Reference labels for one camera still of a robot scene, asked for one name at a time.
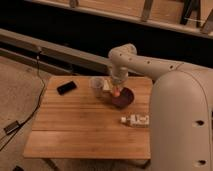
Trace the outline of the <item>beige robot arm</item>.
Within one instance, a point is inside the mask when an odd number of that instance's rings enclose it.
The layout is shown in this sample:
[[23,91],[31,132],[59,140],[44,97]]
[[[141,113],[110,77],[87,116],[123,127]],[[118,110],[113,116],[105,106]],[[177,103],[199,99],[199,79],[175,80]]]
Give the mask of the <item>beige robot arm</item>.
[[111,49],[110,76],[122,85],[130,70],[154,81],[151,90],[152,171],[213,171],[213,69],[139,56],[125,44]]

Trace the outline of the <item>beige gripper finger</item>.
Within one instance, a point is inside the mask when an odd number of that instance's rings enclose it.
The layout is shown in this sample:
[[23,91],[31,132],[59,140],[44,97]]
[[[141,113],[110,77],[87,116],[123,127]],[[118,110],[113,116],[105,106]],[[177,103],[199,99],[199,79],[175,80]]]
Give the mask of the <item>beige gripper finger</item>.
[[121,94],[121,91],[123,90],[123,88],[124,88],[123,86],[119,85],[119,88],[118,88],[119,89],[119,94]]
[[112,94],[115,95],[117,92],[117,88],[115,85],[112,85]]

